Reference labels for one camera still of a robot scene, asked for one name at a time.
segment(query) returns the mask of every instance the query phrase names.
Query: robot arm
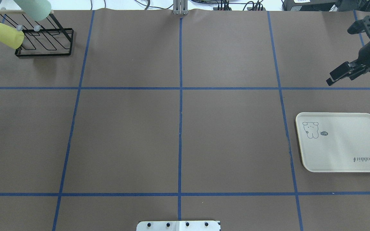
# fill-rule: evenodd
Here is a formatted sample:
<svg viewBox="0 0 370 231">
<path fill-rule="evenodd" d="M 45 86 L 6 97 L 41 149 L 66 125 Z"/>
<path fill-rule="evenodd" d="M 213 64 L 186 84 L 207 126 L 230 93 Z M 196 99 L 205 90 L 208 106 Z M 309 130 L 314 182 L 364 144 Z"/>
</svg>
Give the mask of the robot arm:
<svg viewBox="0 0 370 231">
<path fill-rule="evenodd" d="M 370 16 L 354 22 L 349 28 L 348 33 L 351 35 L 365 32 L 370 39 Z M 331 71 L 326 83 L 331 86 L 337 81 L 349 77 L 351 80 L 356 79 L 367 72 L 370 72 L 370 42 L 359 50 L 358 59 L 352 62 L 342 63 L 335 70 Z"/>
</svg>

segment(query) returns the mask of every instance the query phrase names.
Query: tray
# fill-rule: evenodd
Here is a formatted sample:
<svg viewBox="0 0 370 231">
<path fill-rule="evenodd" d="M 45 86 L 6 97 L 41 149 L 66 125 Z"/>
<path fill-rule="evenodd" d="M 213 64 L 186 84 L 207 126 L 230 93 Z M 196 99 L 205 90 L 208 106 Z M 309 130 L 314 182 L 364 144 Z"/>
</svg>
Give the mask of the tray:
<svg viewBox="0 0 370 231">
<path fill-rule="evenodd" d="M 302 164 L 311 172 L 370 172 L 370 114 L 296 116 Z"/>
</svg>

